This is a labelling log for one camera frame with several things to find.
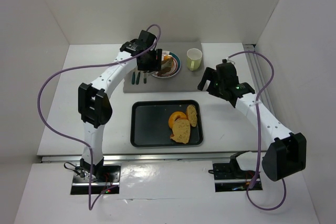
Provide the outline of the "brown chocolate croissant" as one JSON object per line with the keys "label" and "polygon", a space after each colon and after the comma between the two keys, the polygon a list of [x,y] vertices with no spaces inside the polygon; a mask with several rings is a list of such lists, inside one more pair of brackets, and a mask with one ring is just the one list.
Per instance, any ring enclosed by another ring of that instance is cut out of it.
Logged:
{"label": "brown chocolate croissant", "polygon": [[170,72],[171,69],[172,69],[172,67],[165,67],[165,68],[161,69],[160,71],[158,71],[158,72],[156,73],[156,75],[157,75],[157,76],[162,76],[162,75],[164,75],[164,74]]}

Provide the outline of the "metal tongs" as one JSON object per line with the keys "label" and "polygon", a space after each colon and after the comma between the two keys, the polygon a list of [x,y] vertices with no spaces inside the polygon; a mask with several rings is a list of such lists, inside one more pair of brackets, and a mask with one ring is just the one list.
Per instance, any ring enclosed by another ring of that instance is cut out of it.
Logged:
{"label": "metal tongs", "polygon": [[142,73],[143,73],[143,76],[146,78],[147,76],[157,73],[157,71],[142,71]]}

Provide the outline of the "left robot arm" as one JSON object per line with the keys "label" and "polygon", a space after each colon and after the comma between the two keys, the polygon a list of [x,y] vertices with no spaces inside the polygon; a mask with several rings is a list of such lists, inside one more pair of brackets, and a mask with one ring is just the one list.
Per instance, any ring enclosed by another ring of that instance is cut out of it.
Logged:
{"label": "left robot arm", "polygon": [[158,39],[142,30],[139,37],[125,42],[114,60],[98,78],[78,88],[78,112],[84,125],[84,142],[80,167],[93,176],[103,171],[102,141],[104,127],[112,117],[110,97],[128,73],[137,68],[152,72],[161,68],[161,49],[156,49]]}

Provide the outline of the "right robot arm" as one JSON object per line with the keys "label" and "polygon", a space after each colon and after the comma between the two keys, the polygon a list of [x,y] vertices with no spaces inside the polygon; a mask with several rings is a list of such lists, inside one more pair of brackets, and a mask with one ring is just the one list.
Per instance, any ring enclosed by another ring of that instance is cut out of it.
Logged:
{"label": "right robot arm", "polygon": [[215,69],[207,67],[197,88],[224,99],[240,111],[253,126],[261,131],[261,140],[267,147],[262,158],[266,176],[276,182],[306,167],[307,140],[302,133],[293,133],[257,101],[255,90],[246,82],[240,83],[235,66],[226,60]]}

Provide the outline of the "large front bread slice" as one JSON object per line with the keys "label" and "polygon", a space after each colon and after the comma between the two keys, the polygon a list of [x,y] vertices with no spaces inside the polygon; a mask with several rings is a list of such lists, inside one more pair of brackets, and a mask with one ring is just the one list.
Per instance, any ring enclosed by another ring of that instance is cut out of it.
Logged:
{"label": "large front bread slice", "polygon": [[191,125],[188,119],[177,119],[172,127],[172,135],[170,139],[177,143],[187,144],[190,140]]}

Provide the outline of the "white plate green red rim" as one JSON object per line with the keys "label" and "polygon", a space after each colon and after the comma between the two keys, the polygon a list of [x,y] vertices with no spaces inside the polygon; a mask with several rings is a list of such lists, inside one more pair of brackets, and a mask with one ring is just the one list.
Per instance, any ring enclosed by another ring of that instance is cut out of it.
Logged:
{"label": "white plate green red rim", "polygon": [[151,76],[153,76],[155,78],[159,78],[159,79],[167,79],[167,78],[175,76],[180,71],[180,69],[181,69],[180,58],[175,53],[164,50],[164,51],[162,51],[162,61],[163,61],[164,55],[170,55],[171,58],[174,59],[174,65],[173,65],[171,71],[162,75],[162,76],[157,76],[156,73],[152,74]]}

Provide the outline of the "light green mug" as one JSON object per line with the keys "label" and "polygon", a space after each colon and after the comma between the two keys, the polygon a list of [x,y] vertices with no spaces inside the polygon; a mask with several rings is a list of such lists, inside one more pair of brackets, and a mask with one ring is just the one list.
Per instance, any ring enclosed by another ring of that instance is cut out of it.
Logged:
{"label": "light green mug", "polygon": [[187,68],[190,71],[196,71],[202,62],[203,53],[197,48],[192,48],[187,51]]}

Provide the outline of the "grey placemat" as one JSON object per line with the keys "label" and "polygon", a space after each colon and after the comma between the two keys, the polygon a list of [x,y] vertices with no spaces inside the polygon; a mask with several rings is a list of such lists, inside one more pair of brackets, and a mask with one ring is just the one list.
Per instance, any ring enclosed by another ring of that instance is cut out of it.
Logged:
{"label": "grey placemat", "polygon": [[143,74],[140,76],[138,85],[131,84],[132,73],[129,72],[124,79],[124,93],[152,93],[152,92],[196,92],[197,86],[202,79],[205,67],[201,62],[200,67],[196,71],[190,71],[187,68],[187,51],[192,48],[202,50],[200,41],[195,42],[162,42],[158,44],[158,48],[163,51],[175,53],[181,60],[181,69],[173,77],[167,79],[159,79],[153,76],[147,76],[147,83],[143,83]]}

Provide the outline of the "orange glazed donut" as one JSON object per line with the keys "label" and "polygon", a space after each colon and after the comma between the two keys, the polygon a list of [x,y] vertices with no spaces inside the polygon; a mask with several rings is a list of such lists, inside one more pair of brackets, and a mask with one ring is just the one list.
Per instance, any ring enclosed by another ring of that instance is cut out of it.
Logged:
{"label": "orange glazed donut", "polygon": [[172,113],[168,120],[169,128],[172,129],[175,121],[180,118],[186,118],[186,114],[181,111],[176,111]]}

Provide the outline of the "black baking tray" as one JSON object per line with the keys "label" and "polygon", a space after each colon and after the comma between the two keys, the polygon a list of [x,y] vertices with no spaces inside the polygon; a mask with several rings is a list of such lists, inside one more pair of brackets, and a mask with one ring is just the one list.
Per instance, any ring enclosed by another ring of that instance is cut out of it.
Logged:
{"label": "black baking tray", "polygon": [[[170,136],[169,117],[176,111],[186,112],[194,105],[197,125],[191,128],[188,143],[178,143]],[[137,148],[191,147],[203,142],[203,129],[199,104],[195,100],[140,101],[132,106],[130,142]]]}

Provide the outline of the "aluminium rail right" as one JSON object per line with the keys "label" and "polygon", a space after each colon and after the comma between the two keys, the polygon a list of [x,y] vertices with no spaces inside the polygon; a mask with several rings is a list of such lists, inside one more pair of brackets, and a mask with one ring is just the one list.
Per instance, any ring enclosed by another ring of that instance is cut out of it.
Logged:
{"label": "aluminium rail right", "polygon": [[[260,66],[260,61],[263,60],[263,58],[253,53],[246,53],[246,58],[250,68],[255,90],[259,92],[260,89],[266,84]],[[270,109],[270,100],[267,89],[262,92],[259,99],[263,102],[265,106]]]}

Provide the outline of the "aluminium rail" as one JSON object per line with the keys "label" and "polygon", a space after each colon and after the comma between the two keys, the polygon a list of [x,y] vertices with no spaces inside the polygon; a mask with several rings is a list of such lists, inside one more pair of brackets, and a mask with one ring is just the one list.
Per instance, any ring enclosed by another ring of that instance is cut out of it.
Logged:
{"label": "aluminium rail", "polygon": [[[250,68],[255,90],[259,92],[260,89],[266,84],[260,66],[260,61],[263,60],[263,58],[253,53],[246,53],[246,58]],[[267,89],[262,92],[259,99],[263,102],[265,106],[270,109],[270,100]]]}
{"label": "aluminium rail", "polygon": [[[205,152],[205,153],[158,153],[158,154],[124,154],[124,155],[106,155],[105,163],[122,163],[122,162],[159,162],[159,161],[195,161],[202,159],[229,159],[232,155],[243,154],[241,152]],[[42,156],[42,163],[78,163],[81,156]]]}

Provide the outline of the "aluminium rail front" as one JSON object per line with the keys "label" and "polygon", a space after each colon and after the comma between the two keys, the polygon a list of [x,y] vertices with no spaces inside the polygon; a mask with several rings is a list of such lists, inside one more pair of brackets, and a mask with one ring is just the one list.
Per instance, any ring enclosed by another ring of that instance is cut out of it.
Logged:
{"label": "aluminium rail front", "polygon": [[[229,159],[232,155],[243,154],[241,152],[205,152],[205,153],[158,153],[158,154],[124,154],[124,155],[106,155],[105,163],[122,163],[122,162],[159,162],[159,161],[195,161],[202,159]],[[81,156],[42,156],[42,163],[78,163]]]}

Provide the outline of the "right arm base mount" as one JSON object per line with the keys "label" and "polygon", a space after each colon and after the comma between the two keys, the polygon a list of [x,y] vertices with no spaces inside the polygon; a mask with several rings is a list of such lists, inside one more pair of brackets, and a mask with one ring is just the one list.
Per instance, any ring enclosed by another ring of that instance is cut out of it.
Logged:
{"label": "right arm base mount", "polygon": [[214,163],[208,173],[214,176],[215,192],[246,191],[255,171],[242,170],[238,165],[237,157],[245,152],[233,154],[229,162]]}

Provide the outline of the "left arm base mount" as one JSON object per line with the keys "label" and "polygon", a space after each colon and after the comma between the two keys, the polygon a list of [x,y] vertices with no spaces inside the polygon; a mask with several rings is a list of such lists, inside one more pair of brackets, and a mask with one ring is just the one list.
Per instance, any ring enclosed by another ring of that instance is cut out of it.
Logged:
{"label": "left arm base mount", "polygon": [[[71,184],[71,195],[87,195],[89,192],[89,172],[82,169],[77,164],[64,163],[64,168],[73,172]],[[120,165],[107,165],[102,169],[102,173],[92,177],[92,194],[119,194],[120,191]]]}

